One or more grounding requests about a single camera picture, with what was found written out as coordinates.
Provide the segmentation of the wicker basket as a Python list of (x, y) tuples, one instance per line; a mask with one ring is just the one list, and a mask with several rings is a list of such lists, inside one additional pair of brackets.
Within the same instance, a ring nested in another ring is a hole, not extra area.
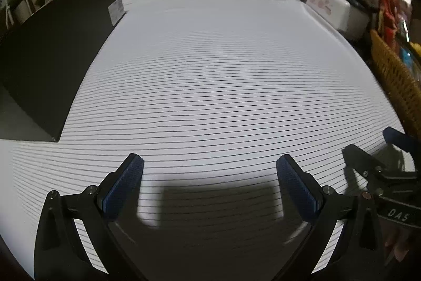
[(420, 140), (420, 87), (398, 55), (370, 31), (371, 54), (383, 90), (400, 119), (405, 133)]

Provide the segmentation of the white plastic container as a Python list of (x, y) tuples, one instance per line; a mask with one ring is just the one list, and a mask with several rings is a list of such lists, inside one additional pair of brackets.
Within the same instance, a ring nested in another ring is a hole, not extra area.
[(376, 10), (365, 0), (306, 0), (306, 4), (349, 41), (363, 37)]

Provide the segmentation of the white striped table mat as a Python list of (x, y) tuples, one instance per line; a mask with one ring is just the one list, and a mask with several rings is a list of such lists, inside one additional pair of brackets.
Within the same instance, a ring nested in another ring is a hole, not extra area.
[(149, 280), (270, 280), (305, 232), (281, 193), (289, 154), (338, 192), (351, 143), (412, 158), (400, 120), (353, 47), (300, 0), (123, 0), (56, 143), (1, 141), (1, 236), (33, 272), (47, 193), (99, 184), (130, 153), (139, 191), (117, 237)]

